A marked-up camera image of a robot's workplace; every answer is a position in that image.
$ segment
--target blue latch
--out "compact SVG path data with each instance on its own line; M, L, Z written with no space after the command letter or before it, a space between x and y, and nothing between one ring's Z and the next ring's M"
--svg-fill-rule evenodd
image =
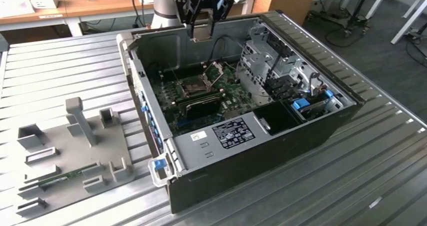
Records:
M331 90L327 90L324 93L328 98L334 96L334 92Z
M294 101L294 107L296 110L307 107L310 105L310 102L307 101L306 98L299 98Z
M154 170L158 171L163 169L166 166L167 166L167 160L164 158L154 161Z

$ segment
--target wooden cabinet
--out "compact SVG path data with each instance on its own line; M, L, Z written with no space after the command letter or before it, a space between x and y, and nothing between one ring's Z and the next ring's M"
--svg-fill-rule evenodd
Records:
M284 14L302 25L312 1L314 0L255 0L252 12L260 13L282 10Z

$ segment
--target motherboard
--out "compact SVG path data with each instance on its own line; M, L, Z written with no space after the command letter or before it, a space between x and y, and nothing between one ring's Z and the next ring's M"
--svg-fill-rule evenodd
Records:
M212 62L190 72L159 72L152 83L166 121L175 136L231 119L258 107L236 74L238 63Z

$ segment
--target open computer tower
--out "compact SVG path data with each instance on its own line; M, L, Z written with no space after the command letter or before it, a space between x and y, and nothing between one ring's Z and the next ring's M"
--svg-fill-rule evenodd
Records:
M227 19L198 42L183 26L118 37L172 213L320 146L364 104L280 29L284 20Z

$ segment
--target black case exterior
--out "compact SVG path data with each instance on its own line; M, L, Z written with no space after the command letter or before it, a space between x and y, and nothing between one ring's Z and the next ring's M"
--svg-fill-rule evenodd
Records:
M172 213L231 190L320 146L362 105L354 105L232 157L184 175L167 185Z

